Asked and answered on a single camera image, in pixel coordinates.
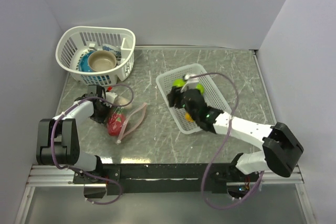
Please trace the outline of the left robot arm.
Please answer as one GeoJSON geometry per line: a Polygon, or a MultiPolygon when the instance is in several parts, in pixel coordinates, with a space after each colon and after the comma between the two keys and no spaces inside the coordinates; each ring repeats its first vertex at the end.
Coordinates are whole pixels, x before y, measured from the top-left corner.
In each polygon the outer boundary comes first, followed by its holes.
{"type": "Polygon", "coordinates": [[[37,163],[86,172],[92,183],[100,182],[106,175],[101,158],[80,149],[78,126],[88,118],[97,123],[105,121],[110,110],[105,97],[102,86],[90,85],[71,107],[52,119],[42,119],[38,124],[37,163]]]}

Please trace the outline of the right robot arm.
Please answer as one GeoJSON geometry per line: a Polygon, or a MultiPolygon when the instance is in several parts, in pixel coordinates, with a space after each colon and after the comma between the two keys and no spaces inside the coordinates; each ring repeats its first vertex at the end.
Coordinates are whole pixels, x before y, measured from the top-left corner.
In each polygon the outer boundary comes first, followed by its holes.
{"type": "Polygon", "coordinates": [[[259,124],[232,116],[207,105],[198,89],[173,87],[167,100],[169,107],[184,109],[202,130],[230,135],[259,149],[258,152],[236,156],[234,165],[229,169],[235,181],[242,181],[248,174],[264,170],[288,178],[303,154],[303,146],[284,123],[259,124]]]}

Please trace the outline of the clear zip top bag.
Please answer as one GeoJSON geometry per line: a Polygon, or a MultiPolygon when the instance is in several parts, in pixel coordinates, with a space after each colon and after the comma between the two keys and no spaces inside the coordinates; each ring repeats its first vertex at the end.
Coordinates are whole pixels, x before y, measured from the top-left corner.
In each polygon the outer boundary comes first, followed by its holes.
{"type": "Polygon", "coordinates": [[[126,136],[135,131],[140,124],[143,122],[148,104],[143,102],[132,101],[132,108],[130,110],[121,109],[115,103],[110,105],[109,103],[105,103],[110,107],[110,112],[108,114],[107,119],[105,120],[105,125],[107,126],[107,120],[113,113],[122,113],[125,115],[125,121],[123,123],[121,132],[119,136],[111,136],[116,144],[121,144],[123,140],[125,140],[126,136]]]}

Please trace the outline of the green fake apple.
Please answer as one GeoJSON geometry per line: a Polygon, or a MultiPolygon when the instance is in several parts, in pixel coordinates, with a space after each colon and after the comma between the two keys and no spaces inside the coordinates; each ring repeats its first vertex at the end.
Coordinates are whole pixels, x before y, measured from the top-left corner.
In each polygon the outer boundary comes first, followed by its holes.
{"type": "Polygon", "coordinates": [[[185,85],[185,81],[183,79],[176,79],[173,81],[172,87],[181,88],[185,85]]]}

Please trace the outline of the white perforated rectangular basket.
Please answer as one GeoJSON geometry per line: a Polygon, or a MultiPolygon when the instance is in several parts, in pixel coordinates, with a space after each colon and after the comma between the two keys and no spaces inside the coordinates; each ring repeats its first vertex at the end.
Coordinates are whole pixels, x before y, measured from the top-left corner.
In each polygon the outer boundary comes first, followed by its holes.
{"type": "MultiPolygon", "coordinates": [[[[165,103],[168,103],[167,94],[171,91],[173,82],[177,79],[183,78],[186,74],[203,74],[206,70],[198,63],[185,65],[175,68],[157,76],[156,85],[163,96],[165,103]]],[[[205,102],[216,109],[231,113],[226,99],[223,97],[219,88],[210,76],[203,76],[199,78],[199,83],[204,87],[205,91],[203,97],[205,102]]],[[[193,134],[201,131],[201,128],[193,122],[185,119],[185,110],[177,108],[169,108],[169,111],[178,127],[183,134],[193,134]]]]}

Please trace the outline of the orange fake fruit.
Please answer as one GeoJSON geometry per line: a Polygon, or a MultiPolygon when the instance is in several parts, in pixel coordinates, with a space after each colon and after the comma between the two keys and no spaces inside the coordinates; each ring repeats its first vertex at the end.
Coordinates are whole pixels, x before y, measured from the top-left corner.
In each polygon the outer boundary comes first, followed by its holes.
{"type": "Polygon", "coordinates": [[[188,122],[194,122],[194,120],[192,119],[192,117],[186,112],[185,113],[185,119],[188,121],[188,122]]]}

